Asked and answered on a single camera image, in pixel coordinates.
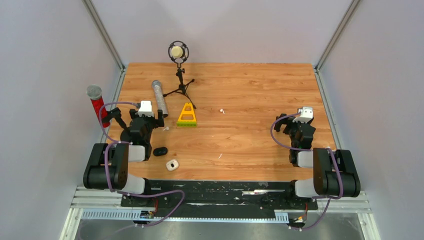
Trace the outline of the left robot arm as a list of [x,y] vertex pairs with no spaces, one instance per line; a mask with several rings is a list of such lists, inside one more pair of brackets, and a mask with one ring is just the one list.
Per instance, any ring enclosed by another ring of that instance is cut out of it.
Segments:
[[152,112],[130,110],[129,125],[122,120],[119,108],[114,108],[102,117],[103,122],[115,119],[122,128],[120,140],[113,143],[93,145],[83,174],[83,185],[87,189],[119,191],[134,194],[140,206],[149,206],[153,193],[148,180],[129,173],[130,162],[148,161],[152,153],[151,136],[154,129],[164,126],[163,111]]

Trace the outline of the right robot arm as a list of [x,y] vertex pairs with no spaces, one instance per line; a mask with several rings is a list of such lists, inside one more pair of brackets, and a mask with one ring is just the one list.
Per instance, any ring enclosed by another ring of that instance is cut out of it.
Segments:
[[361,192],[361,182],[356,170],[353,156],[349,150],[329,147],[313,147],[312,142],[316,128],[311,125],[313,118],[299,121],[298,114],[277,116],[270,132],[283,132],[290,138],[290,145],[272,139],[281,147],[289,150],[289,162],[296,168],[311,169],[312,177],[305,180],[292,180],[286,204],[298,209],[306,199],[340,199],[355,198]]

